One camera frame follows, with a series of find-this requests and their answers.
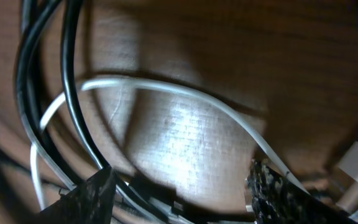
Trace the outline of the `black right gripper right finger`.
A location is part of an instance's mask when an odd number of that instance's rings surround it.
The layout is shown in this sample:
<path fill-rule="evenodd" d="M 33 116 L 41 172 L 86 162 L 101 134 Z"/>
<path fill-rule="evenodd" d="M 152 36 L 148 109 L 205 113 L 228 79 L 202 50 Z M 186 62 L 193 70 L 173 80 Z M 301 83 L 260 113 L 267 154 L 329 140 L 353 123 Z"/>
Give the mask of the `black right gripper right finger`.
<path fill-rule="evenodd" d="M 252 161 L 247 188 L 258 224 L 352 224 L 260 161 Z"/>

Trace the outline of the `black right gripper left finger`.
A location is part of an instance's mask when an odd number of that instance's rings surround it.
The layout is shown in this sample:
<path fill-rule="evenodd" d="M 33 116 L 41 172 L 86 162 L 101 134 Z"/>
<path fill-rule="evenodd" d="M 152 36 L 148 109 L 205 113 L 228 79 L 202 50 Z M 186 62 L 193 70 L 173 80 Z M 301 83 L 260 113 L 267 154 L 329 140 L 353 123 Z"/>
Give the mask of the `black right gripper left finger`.
<path fill-rule="evenodd" d="M 39 213 L 45 224 L 108 224 L 111 222 L 116 180 L 105 167 Z"/>

